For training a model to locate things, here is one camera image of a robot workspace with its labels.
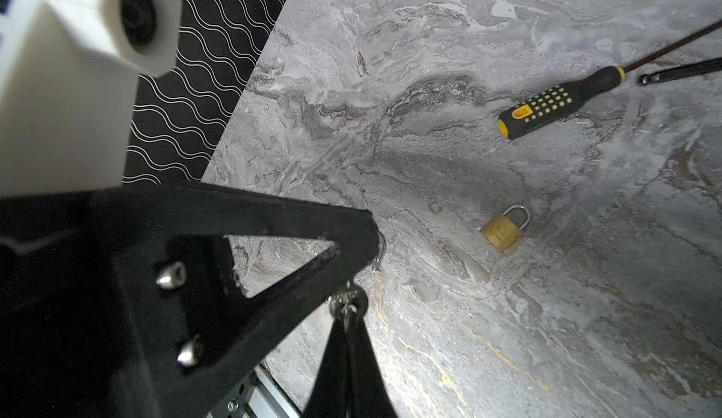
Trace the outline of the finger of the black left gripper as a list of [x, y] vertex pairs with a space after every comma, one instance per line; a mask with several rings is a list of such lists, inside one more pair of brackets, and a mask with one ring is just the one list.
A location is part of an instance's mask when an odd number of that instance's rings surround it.
[[372, 213], [214, 185], [96, 192], [118, 417], [200, 417], [379, 251]]

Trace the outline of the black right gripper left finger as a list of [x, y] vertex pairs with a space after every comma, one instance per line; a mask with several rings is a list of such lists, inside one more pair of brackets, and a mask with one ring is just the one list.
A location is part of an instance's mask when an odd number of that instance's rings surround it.
[[346, 417], [349, 401], [349, 346], [341, 321], [332, 326], [303, 417]]

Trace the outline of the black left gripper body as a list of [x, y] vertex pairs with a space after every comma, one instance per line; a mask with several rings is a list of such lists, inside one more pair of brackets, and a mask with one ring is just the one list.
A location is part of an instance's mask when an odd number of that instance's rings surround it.
[[232, 188], [1, 201], [1, 413], [196, 417], [232, 393]]

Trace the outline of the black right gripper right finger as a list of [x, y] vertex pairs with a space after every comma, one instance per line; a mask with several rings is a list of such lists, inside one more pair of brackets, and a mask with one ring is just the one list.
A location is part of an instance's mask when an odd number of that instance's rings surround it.
[[349, 417], [397, 417], [391, 404], [363, 319], [350, 318], [348, 345]]

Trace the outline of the small brass padlock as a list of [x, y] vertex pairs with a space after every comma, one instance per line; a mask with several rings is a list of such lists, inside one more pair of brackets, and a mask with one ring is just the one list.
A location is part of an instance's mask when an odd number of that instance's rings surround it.
[[[515, 211], [522, 211], [525, 220], [521, 224], [515, 223], [510, 214]], [[505, 211], [494, 215], [494, 217], [481, 227], [481, 235], [500, 252], [505, 252], [513, 245], [531, 221], [531, 213], [524, 205], [511, 205]]]

